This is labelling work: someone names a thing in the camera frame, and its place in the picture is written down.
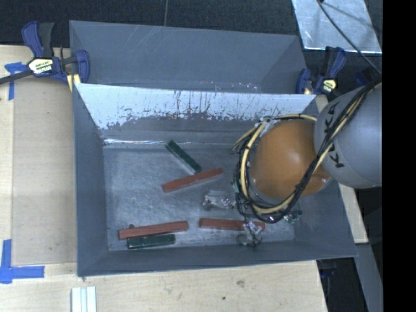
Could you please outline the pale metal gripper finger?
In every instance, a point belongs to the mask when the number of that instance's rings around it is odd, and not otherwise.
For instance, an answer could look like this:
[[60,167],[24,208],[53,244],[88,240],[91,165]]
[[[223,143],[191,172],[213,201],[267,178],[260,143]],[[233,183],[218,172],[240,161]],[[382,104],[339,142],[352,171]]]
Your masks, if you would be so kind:
[[237,242],[242,246],[258,247],[262,242],[262,232],[265,224],[262,222],[244,221],[242,223],[242,233],[237,236]]
[[221,190],[210,190],[204,196],[202,207],[206,211],[210,211],[214,208],[228,210],[235,207],[235,201]]

